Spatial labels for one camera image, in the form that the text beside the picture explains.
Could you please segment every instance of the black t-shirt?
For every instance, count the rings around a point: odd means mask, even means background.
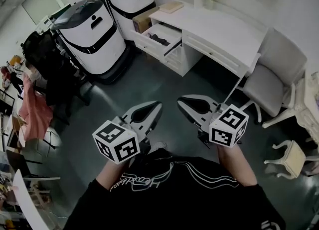
[[[217,163],[159,149],[110,191],[90,183],[64,229],[127,227],[283,230],[285,222],[259,185],[243,187]]]

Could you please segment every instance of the flower vase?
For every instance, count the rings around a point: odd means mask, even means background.
[[[209,10],[213,10],[214,9],[214,1],[213,0],[206,0],[205,1],[205,7]]]

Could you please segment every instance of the cable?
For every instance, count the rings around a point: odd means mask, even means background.
[[[56,214],[54,214],[53,212],[50,212],[51,214],[55,215],[58,219],[68,219],[68,217],[59,217]]]

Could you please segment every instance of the desk drawer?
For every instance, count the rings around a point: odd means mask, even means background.
[[[241,66],[234,57],[194,34],[183,31],[183,43],[215,60],[239,77],[244,76],[247,71],[247,68]]]
[[[171,54],[165,58],[165,61],[167,63],[172,64],[173,66],[177,68],[180,68],[181,67],[181,51],[180,50],[181,50],[181,46],[179,46],[179,50],[176,50],[179,52],[177,56]]]
[[[178,57],[178,53],[175,52],[181,45],[181,32],[166,27],[161,24],[155,24],[150,27],[144,33],[137,33],[132,31],[134,36],[135,45],[146,53],[154,56],[161,62],[165,61],[165,58],[169,55]],[[161,43],[150,38],[150,34],[156,34],[159,38],[165,39],[169,42],[168,46],[164,46]]]
[[[178,46],[171,54],[166,58],[172,59],[175,62],[181,63],[181,46]]]

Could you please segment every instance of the person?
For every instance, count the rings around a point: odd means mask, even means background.
[[[40,92],[44,92],[48,81],[43,78],[39,71],[29,61],[25,61],[25,66],[27,68],[25,73],[27,73],[31,82],[35,83],[36,89]]]
[[[156,146],[131,167],[108,161],[64,229],[285,229],[238,144],[217,146],[220,164]]]
[[[20,85],[23,86],[23,82],[16,76],[15,72],[10,72],[6,66],[1,67],[2,73],[2,87],[5,87],[5,80],[10,80],[15,89],[18,90],[19,95],[22,93]]]

